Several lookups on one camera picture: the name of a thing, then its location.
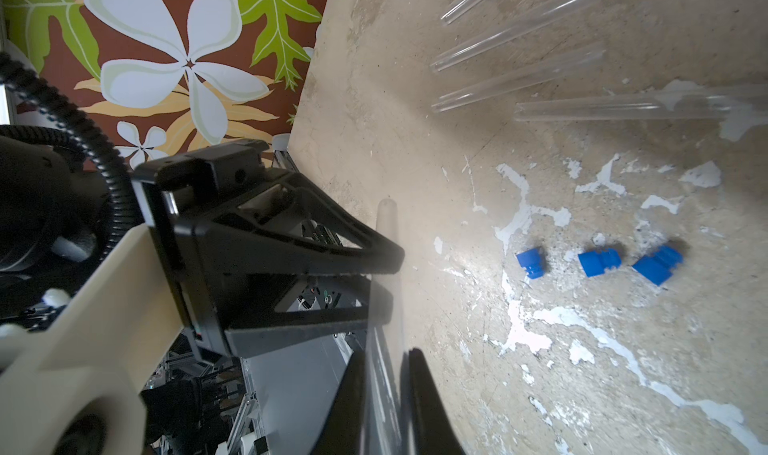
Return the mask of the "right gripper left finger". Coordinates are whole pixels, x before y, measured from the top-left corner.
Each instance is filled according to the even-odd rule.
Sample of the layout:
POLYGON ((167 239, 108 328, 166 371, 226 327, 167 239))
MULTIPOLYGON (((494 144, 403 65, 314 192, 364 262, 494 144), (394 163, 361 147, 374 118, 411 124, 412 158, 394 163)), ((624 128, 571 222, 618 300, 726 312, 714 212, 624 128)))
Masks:
POLYGON ((312 455, 360 452, 365 400, 365 355, 354 352, 347 364, 312 455))

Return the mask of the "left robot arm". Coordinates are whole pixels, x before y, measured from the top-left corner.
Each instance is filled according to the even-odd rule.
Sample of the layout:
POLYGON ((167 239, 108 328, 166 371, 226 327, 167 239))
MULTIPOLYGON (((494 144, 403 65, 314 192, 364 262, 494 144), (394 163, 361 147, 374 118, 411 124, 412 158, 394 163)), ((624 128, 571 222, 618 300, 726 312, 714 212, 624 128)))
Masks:
POLYGON ((237 140, 128 169, 68 98, 8 56, 1 82, 49 119, 1 129, 1 319, 47 329, 131 228, 149 227, 195 358, 248 358, 358 332, 403 249, 237 140))

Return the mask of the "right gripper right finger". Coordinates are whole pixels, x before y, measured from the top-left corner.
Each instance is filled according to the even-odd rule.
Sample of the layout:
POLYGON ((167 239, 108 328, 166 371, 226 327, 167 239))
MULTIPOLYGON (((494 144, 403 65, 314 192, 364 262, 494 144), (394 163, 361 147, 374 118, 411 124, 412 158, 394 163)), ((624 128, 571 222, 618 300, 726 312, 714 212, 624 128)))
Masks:
POLYGON ((410 349, 401 370, 401 423, 406 454, 465 454, 440 398, 426 357, 410 349))

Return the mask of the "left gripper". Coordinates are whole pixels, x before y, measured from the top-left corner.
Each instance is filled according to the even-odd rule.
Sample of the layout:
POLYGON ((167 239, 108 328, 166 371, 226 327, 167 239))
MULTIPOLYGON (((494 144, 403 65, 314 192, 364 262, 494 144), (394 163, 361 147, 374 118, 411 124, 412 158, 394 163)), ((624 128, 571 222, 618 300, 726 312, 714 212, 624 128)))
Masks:
POLYGON ((146 162, 132 184, 196 348, 251 358, 392 320, 393 292, 364 276, 392 274, 394 244, 306 176, 268 168, 261 140, 146 162), (358 300, 287 311, 317 288, 358 300))

